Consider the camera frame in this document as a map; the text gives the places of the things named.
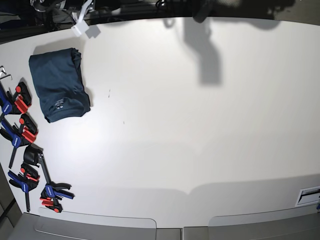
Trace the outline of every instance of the clothing tag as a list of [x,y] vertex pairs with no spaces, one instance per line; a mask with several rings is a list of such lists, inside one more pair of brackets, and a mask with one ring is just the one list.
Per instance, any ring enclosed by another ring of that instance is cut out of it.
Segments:
[[60,100],[56,101],[55,104],[54,104],[55,108],[58,109],[58,110],[59,109],[63,109],[64,108],[64,106],[63,106],[64,102],[65,101],[63,99],[60,99]]

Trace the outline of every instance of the table surface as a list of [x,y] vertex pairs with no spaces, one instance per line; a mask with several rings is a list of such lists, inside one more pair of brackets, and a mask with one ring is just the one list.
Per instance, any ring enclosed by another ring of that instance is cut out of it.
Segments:
[[[68,29],[0,45],[0,65],[13,76],[2,85],[25,79],[35,144],[51,179],[72,185],[65,211],[207,226],[215,216],[293,208],[301,188],[320,185],[319,26],[176,18],[96,27],[96,38]],[[82,53],[91,111],[47,123],[28,60],[71,47]],[[0,138],[5,173],[11,149]],[[32,214],[45,185],[39,174]],[[11,189],[25,212],[24,194]]]

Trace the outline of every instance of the white table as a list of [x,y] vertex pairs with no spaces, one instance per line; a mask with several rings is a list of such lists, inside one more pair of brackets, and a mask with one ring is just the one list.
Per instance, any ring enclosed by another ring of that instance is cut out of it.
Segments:
[[[175,228],[293,208],[301,188],[320,185],[320,27],[244,18],[170,24],[102,24],[97,38],[68,29],[0,45],[0,65],[14,78],[2,85],[14,89],[25,78],[35,143],[52,180],[72,185],[64,210]],[[28,60],[70,47],[82,53],[93,106],[47,123]],[[1,137],[6,175],[11,149]],[[33,214],[45,185],[38,172]],[[25,212],[24,194],[11,189]]]

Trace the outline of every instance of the blue clamp handle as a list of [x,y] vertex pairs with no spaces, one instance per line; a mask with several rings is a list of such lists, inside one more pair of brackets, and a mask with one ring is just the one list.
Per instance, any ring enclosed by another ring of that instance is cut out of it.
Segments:
[[45,185],[45,191],[50,198],[54,198],[55,196],[60,196],[68,199],[74,199],[74,196],[71,193],[63,190],[61,190],[61,192],[55,191],[51,185]]
[[17,135],[11,125],[8,123],[6,119],[1,121],[2,126],[4,127],[5,131],[12,137],[12,145],[14,148],[18,148],[21,145],[21,138]]
[[27,194],[29,192],[28,185],[25,182],[21,181],[17,175],[15,175],[12,171],[9,171],[8,175],[10,178],[12,178],[13,181],[15,181],[17,184],[20,185],[20,187],[24,193]]
[[12,104],[9,102],[6,92],[2,87],[1,83],[0,83],[0,99],[3,102],[2,113],[4,115],[8,115],[12,111]]

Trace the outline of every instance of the folded t-shirt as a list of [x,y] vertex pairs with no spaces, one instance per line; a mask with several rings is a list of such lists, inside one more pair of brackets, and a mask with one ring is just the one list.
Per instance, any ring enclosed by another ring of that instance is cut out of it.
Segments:
[[81,53],[75,48],[30,57],[34,88],[49,123],[68,117],[82,117],[90,111],[80,64]]

